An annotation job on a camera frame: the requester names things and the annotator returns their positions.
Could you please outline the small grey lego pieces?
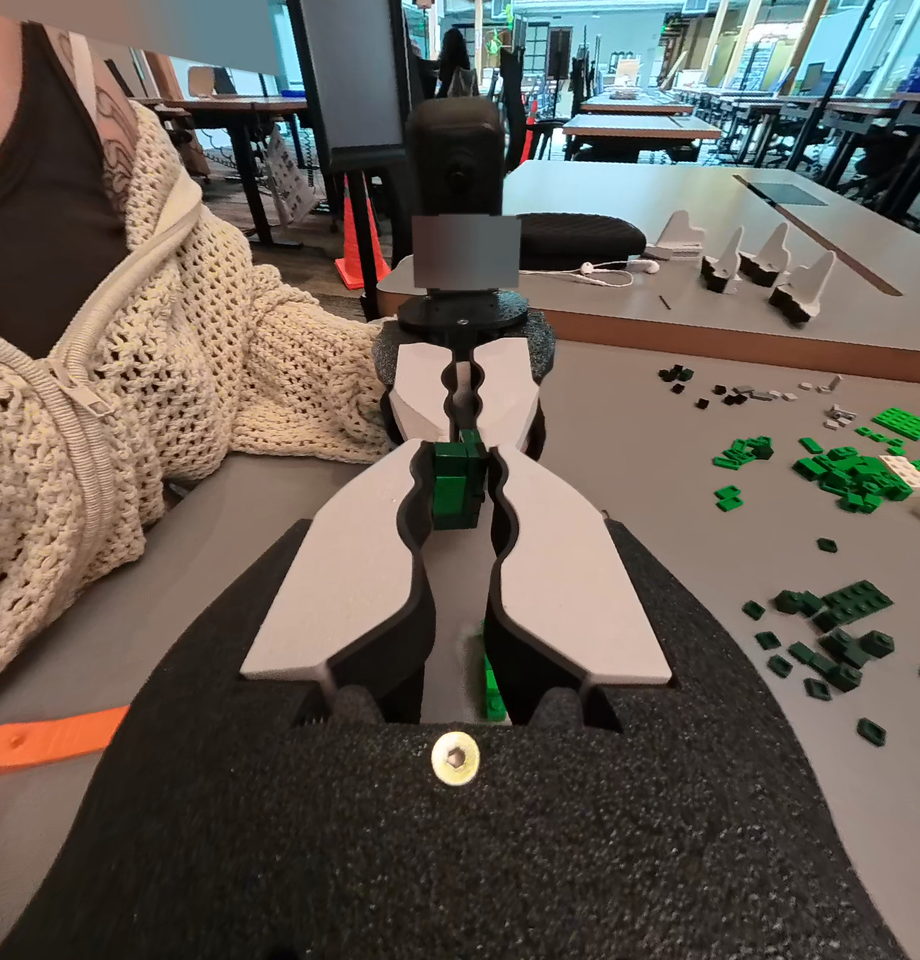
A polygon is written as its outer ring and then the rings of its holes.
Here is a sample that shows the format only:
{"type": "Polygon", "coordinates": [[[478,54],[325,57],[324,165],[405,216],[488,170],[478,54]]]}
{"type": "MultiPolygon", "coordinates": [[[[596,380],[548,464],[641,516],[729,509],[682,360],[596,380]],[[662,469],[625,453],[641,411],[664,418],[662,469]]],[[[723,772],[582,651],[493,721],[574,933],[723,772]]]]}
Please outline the small grey lego pieces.
{"type": "MultiPolygon", "coordinates": [[[[738,386],[729,390],[726,400],[734,405],[740,405],[747,401],[793,403],[806,395],[830,398],[837,393],[844,381],[845,376],[838,373],[831,375],[826,381],[814,383],[803,380],[797,384],[795,390],[758,390],[750,386],[738,386]]],[[[859,414],[835,400],[826,402],[821,414],[821,425],[829,431],[838,431],[859,424],[859,414]]]]}

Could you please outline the dark green lego plate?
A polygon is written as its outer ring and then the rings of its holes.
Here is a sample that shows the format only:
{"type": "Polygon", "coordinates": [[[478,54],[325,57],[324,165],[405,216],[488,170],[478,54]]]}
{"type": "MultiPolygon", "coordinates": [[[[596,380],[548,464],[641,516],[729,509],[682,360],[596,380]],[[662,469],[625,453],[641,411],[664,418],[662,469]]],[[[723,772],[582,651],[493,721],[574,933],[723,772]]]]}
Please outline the dark green lego plate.
{"type": "Polygon", "coordinates": [[[822,596],[822,614],[833,623],[847,624],[870,617],[894,605],[894,601],[873,582],[862,580],[822,596]]]}

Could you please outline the white printed paper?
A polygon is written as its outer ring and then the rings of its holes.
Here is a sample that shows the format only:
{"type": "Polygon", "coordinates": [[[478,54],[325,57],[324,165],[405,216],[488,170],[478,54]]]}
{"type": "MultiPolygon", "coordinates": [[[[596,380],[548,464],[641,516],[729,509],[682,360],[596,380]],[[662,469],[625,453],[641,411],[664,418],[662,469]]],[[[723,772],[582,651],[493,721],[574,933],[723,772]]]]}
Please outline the white printed paper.
{"type": "Polygon", "coordinates": [[[319,206],[320,198],[310,170],[300,165],[277,126],[267,141],[266,170],[280,225],[297,229],[319,206]]]}

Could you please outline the black framed sign stand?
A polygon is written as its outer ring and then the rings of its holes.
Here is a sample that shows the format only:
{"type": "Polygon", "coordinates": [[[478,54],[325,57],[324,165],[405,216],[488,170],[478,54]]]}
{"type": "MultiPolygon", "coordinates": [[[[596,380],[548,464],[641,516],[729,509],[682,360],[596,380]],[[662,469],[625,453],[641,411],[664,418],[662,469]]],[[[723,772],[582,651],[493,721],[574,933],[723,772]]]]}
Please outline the black framed sign stand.
{"type": "MultiPolygon", "coordinates": [[[[380,178],[392,228],[393,264],[412,252],[416,203],[406,155],[410,111],[408,44],[400,2],[289,1],[324,182],[344,201],[344,177],[380,178]]],[[[362,294],[365,317],[381,317],[378,287],[362,294]]]]}

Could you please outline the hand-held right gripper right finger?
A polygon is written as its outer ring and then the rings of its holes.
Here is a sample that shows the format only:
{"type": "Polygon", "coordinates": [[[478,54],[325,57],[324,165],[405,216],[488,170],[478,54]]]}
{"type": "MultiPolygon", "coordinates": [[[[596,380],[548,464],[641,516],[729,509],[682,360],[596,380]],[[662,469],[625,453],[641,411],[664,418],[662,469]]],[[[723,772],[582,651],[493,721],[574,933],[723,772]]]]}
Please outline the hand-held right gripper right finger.
{"type": "Polygon", "coordinates": [[[509,720],[566,690],[581,719],[616,728],[607,690],[662,690],[674,672],[607,519],[515,446],[490,451],[488,480],[487,658],[509,720]]]}

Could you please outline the white earphones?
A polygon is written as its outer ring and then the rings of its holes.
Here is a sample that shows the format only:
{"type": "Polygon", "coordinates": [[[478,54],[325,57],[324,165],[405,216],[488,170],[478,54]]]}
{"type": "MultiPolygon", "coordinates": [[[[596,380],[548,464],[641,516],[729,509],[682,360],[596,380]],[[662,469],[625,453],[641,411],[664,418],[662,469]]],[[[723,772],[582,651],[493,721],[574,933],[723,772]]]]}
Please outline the white earphones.
{"type": "Polygon", "coordinates": [[[602,263],[583,262],[579,267],[566,270],[520,270],[519,276],[542,277],[564,282],[573,282],[611,290],[621,290],[633,285],[636,274],[655,275],[660,263],[649,258],[635,257],[626,261],[602,263]]]}

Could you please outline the orange brick separator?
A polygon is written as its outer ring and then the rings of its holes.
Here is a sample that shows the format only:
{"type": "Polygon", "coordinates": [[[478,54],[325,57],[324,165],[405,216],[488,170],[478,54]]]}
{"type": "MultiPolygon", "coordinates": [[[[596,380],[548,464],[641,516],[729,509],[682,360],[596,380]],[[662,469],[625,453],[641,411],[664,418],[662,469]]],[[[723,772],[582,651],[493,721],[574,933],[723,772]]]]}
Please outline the orange brick separator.
{"type": "Polygon", "coordinates": [[[129,705],[47,721],[0,725],[0,775],[100,754],[129,705]]]}

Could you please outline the white wedge part black base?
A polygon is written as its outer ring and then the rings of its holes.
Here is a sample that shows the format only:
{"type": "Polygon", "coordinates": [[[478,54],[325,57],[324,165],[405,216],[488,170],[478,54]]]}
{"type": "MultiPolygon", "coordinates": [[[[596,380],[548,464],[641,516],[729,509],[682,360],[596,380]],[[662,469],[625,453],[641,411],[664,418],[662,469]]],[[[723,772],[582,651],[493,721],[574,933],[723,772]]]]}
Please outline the white wedge part black base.
{"type": "Polygon", "coordinates": [[[818,314],[821,295],[837,262],[837,253],[827,250],[813,264],[794,268],[786,282],[773,289],[768,306],[790,326],[804,327],[818,314]]]}
{"type": "Polygon", "coordinates": [[[702,254],[699,276],[706,290],[727,294],[733,289],[740,271],[743,234],[744,226],[740,225],[719,257],[702,254]]]}
{"type": "Polygon", "coordinates": [[[791,252],[787,246],[790,224],[782,222],[772,231],[756,253],[738,251],[739,273],[747,281],[764,288],[773,288],[790,267],[791,252]]]}

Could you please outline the orange traffic cone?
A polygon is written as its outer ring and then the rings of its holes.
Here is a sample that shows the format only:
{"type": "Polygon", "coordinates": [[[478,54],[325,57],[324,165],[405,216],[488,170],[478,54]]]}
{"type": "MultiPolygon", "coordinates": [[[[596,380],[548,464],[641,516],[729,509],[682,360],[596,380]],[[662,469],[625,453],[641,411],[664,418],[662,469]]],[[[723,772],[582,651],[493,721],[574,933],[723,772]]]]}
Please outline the orange traffic cone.
{"type": "Polygon", "coordinates": [[[334,262],[337,272],[347,289],[375,294],[378,282],[391,268],[382,254],[366,176],[361,171],[344,176],[343,214],[344,246],[334,262]]]}

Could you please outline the green lego cube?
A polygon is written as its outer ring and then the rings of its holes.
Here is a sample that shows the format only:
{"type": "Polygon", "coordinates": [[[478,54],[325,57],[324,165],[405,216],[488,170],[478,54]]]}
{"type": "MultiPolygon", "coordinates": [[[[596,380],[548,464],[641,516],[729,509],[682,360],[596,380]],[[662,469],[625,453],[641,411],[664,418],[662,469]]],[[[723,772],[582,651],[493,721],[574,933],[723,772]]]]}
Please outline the green lego cube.
{"type": "Polygon", "coordinates": [[[484,719],[491,724],[504,724],[508,714],[498,685],[494,668],[486,652],[486,620],[481,619],[473,636],[478,654],[478,678],[481,682],[481,704],[484,719]]]}

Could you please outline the scattered small black lego pieces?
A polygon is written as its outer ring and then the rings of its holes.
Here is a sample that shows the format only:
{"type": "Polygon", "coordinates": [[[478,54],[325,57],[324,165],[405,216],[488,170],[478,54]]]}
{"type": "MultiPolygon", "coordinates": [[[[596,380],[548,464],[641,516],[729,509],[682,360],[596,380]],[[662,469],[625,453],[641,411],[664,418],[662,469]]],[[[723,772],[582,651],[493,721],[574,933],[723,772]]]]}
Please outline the scattered small black lego pieces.
{"type": "Polygon", "coordinates": [[[698,411],[708,411],[717,406],[742,407],[751,400],[751,388],[708,381],[693,368],[681,364],[660,368],[657,378],[666,385],[671,395],[685,398],[698,411]]]}

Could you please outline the dark green lego assembly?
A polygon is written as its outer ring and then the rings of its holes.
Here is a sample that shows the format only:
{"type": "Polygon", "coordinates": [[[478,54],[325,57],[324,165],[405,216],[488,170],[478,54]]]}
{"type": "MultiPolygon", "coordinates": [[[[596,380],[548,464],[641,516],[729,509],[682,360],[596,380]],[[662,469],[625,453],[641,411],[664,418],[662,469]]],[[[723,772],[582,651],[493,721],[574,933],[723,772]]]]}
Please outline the dark green lego assembly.
{"type": "Polygon", "coordinates": [[[433,445],[432,522],[436,531],[474,530],[486,498],[488,449],[476,428],[433,445]]]}

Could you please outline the small cluster green lego pieces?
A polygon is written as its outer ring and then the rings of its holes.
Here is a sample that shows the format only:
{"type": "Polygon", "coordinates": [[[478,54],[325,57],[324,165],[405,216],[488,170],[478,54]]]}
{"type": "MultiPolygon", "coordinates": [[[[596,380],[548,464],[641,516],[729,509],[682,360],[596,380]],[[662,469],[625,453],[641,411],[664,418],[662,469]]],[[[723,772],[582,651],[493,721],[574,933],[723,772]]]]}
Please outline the small cluster green lego pieces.
{"type": "MultiPolygon", "coordinates": [[[[737,438],[710,462],[720,470],[736,473],[749,464],[769,461],[774,453],[772,439],[767,436],[737,438]]],[[[743,506],[742,489],[736,484],[720,486],[713,495],[715,506],[722,513],[730,513],[743,506]]]]}

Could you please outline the person's black top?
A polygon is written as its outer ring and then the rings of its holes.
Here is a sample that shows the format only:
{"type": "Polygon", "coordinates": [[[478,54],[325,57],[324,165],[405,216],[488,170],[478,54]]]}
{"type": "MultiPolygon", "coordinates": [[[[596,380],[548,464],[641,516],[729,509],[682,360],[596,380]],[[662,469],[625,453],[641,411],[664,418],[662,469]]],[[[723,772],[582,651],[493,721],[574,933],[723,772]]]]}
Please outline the person's black top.
{"type": "Polygon", "coordinates": [[[0,338],[45,359],[129,253],[139,124],[79,34],[0,14],[0,338]]]}

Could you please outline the grey table wooden edge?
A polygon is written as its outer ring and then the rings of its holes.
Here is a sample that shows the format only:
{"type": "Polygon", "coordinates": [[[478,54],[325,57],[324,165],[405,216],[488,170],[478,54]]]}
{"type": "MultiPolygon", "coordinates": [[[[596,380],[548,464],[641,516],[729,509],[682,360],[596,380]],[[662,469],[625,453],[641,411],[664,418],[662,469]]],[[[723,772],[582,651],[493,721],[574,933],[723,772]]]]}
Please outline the grey table wooden edge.
{"type": "Polygon", "coordinates": [[[920,234],[788,170],[528,161],[510,174],[504,212],[604,214],[649,241],[684,210],[718,257],[740,227],[756,253],[788,227],[791,266],[836,261],[818,313],[796,328],[764,287],[704,288],[698,260],[661,265],[610,290],[524,274],[519,292],[561,340],[920,383],[920,234]]]}

